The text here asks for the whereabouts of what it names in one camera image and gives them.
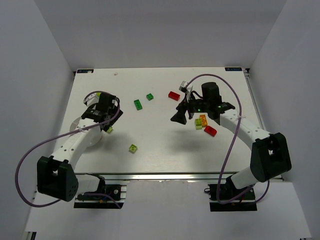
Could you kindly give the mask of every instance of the lego brick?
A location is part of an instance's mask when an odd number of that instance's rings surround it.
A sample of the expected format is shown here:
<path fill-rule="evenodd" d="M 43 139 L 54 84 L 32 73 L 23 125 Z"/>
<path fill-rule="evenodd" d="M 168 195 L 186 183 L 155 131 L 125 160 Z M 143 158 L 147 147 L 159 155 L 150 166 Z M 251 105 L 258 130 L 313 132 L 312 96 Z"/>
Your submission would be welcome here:
<path fill-rule="evenodd" d="M 174 99 L 174 100 L 178 101 L 179 98 L 180 98 L 180 95 L 179 95 L 178 93 L 175 93 L 175 92 L 171 91 L 171 92 L 169 92 L 168 97 L 171 98 L 171 99 Z"/>
<path fill-rule="evenodd" d="M 194 125 L 195 125 L 195 129 L 196 130 L 202 129 L 202 121 L 201 121 L 201 119 L 200 118 L 196 118 L 194 120 Z"/>
<path fill-rule="evenodd" d="M 137 109 L 138 111 L 142 109 L 142 105 L 141 105 L 139 99 L 134 100 L 133 102 L 134 102 L 134 105 L 135 105 L 135 107 L 136 107 L 136 109 Z"/>
<path fill-rule="evenodd" d="M 150 100 L 154 99 L 154 96 L 153 96 L 151 93 L 149 93 L 149 94 L 146 96 L 146 98 L 150 101 Z"/>
<path fill-rule="evenodd" d="M 112 126 L 111 127 L 109 127 L 109 129 L 106 131 L 108 134 L 109 133 L 111 133 L 113 131 L 113 128 L 112 128 Z"/>
<path fill-rule="evenodd" d="M 208 126 L 208 122 L 207 122 L 207 118 L 206 115 L 202 114 L 199 116 L 199 118 L 202 121 L 202 127 L 205 128 L 206 126 Z"/>
<path fill-rule="evenodd" d="M 138 150 L 138 147 L 136 145 L 131 144 L 131 146 L 129 147 L 129 152 L 130 153 L 135 153 Z"/>
<path fill-rule="evenodd" d="M 215 130 L 213 127 L 209 125 L 205 127 L 204 131 L 210 134 L 212 137 L 214 137 L 217 134 L 217 130 Z"/>

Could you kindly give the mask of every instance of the yellow lego brick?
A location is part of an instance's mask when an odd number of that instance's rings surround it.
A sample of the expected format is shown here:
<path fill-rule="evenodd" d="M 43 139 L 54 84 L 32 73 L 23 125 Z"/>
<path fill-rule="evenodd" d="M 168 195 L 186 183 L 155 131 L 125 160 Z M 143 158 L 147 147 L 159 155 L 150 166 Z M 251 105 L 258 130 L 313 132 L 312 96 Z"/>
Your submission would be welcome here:
<path fill-rule="evenodd" d="M 202 121 L 200 118 L 194 120 L 194 125 L 196 130 L 202 129 Z"/>
<path fill-rule="evenodd" d="M 207 122 L 207 118 L 206 118 L 206 115 L 200 115 L 199 118 L 201 119 L 202 121 L 202 127 L 205 128 L 206 126 L 208 126 L 208 122 Z"/>

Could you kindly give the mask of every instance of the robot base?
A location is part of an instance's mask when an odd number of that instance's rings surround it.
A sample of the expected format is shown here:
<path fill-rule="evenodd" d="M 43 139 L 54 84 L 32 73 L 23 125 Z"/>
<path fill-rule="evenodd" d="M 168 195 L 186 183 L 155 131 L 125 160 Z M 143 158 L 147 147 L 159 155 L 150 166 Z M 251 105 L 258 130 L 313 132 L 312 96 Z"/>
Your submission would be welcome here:
<path fill-rule="evenodd" d="M 252 203 L 255 201 L 256 196 L 254 190 L 250 190 L 245 195 L 243 195 L 242 201 L 239 203 L 239 200 L 227 203 L 220 204 L 217 201 L 217 184 L 210 184 L 210 212 L 247 212 L 247 211 L 257 211 L 257 205 Z M 228 200 L 231 197 L 228 194 L 225 194 L 223 191 L 220 191 L 220 200 Z"/>

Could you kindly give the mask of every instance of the green lego brick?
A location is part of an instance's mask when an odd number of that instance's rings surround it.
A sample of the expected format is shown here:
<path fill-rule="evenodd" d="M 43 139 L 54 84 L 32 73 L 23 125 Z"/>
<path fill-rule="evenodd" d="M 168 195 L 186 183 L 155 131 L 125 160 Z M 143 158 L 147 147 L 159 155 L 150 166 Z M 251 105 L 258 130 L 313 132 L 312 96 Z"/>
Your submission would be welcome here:
<path fill-rule="evenodd" d="M 195 129 L 196 130 L 202 129 L 202 120 L 201 120 L 201 118 L 196 118 L 194 120 L 194 125 L 195 125 Z"/>
<path fill-rule="evenodd" d="M 150 100 L 154 99 L 154 96 L 153 96 L 151 93 L 149 93 L 149 94 L 146 96 L 146 98 L 150 101 Z"/>
<path fill-rule="evenodd" d="M 137 109 L 138 111 L 142 109 L 142 105 L 141 105 L 139 99 L 134 100 L 133 102 L 134 102 L 134 105 L 135 105 L 135 107 L 136 107 L 136 109 Z"/>
<path fill-rule="evenodd" d="M 138 147 L 136 145 L 131 144 L 131 146 L 129 147 L 129 152 L 130 153 L 135 153 L 138 150 Z"/>
<path fill-rule="evenodd" d="M 112 126 L 111 126 L 111 127 L 109 127 L 109 129 L 108 129 L 106 132 L 109 134 L 109 133 L 112 132 L 112 130 L 113 130 L 113 128 L 112 128 Z"/>

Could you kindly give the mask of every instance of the white cable clip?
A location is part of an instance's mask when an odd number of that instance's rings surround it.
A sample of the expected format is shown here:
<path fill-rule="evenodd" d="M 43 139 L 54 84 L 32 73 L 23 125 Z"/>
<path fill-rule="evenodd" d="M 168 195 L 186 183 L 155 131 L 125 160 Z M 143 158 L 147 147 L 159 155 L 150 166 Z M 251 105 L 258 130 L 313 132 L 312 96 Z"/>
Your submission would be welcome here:
<path fill-rule="evenodd" d="M 246 116 L 240 116 L 239 113 L 238 113 L 238 117 L 236 118 L 236 121 L 238 121 L 239 119 L 245 119 Z"/>
<path fill-rule="evenodd" d="M 79 126 L 79 133 L 86 133 L 85 130 L 83 130 L 80 126 Z"/>

